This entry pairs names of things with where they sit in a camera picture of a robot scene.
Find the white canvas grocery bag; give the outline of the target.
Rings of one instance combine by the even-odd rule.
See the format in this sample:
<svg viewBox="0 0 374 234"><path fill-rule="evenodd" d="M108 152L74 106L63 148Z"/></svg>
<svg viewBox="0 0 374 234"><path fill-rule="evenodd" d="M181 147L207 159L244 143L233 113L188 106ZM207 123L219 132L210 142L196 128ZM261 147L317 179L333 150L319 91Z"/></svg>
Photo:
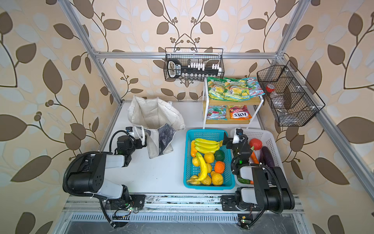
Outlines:
<svg viewBox="0 0 374 234"><path fill-rule="evenodd" d="M128 119L141 143L147 146L150 159L172 152L171 142L176 132L186 127L181 113L171 102L158 97L134 96L128 108Z"/></svg>

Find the single yellow banana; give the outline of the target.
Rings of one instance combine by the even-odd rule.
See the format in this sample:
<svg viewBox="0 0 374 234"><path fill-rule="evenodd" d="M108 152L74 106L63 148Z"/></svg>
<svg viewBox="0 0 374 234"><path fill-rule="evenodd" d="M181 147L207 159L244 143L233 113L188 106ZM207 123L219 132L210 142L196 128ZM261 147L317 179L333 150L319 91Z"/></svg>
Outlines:
<svg viewBox="0 0 374 234"><path fill-rule="evenodd" d="M196 153L196 158L198 159L200 165L200 176L197 178L197 181L203 181L207 177L206 162L199 152Z"/></svg>

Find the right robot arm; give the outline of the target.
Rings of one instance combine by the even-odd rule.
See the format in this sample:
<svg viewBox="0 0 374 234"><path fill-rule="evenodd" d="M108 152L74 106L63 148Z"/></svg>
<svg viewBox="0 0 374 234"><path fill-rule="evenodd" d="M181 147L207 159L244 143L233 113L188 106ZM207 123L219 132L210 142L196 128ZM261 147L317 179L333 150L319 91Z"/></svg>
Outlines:
<svg viewBox="0 0 374 234"><path fill-rule="evenodd" d="M295 199L283 170L276 165L267 144L237 128L233 137L224 135L223 145L233 153L231 173L240 184L247 184L239 187L233 196L221 197L223 210L260 210L256 217L240 218L241 229L249 230L266 211L281 214L295 208Z"/></svg>

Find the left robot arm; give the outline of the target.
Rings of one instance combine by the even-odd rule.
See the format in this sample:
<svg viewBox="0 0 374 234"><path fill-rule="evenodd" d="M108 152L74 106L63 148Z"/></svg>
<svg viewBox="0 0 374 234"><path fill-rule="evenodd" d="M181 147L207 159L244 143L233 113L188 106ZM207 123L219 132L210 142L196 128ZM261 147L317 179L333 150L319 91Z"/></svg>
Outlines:
<svg viewBox="0 0 374 234"><path fill-rule="evenodd" d="M145 195L130 195L126 185L116 184L105 178L106 171L129 166L131 155L146 147L146 134L132 127L118 130L117 147L108 152L90 151L78 154L67 167L63 176L64 192L75 197L98 199L105 219L115 229L130 214L143 209Z"/></svg>

